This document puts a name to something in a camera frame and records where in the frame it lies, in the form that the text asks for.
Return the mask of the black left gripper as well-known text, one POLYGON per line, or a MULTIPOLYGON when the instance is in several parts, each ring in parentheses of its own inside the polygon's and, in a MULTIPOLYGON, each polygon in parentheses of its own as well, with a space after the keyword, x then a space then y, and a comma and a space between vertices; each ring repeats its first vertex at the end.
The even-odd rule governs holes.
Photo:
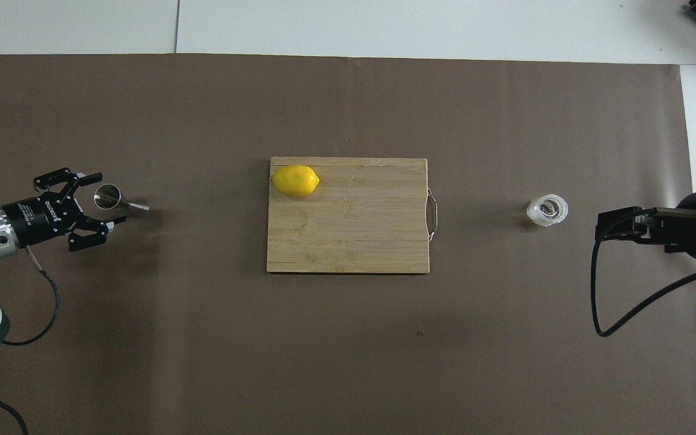
POLYGON ((2 212, 14 230, 17 245, 31 246, 67 234, 69 251, 87 250, 107 242, 116 225, 127 221, 125 214, 108 220, 81 215, 83 210, 74 198, 79 187, 102 182, 102 173, 83 175, 69 169, 55 170, 33 179, 33 188, 40 196, 11 202, 2 212), (58 192, 50 188, 63 184, 58 192))

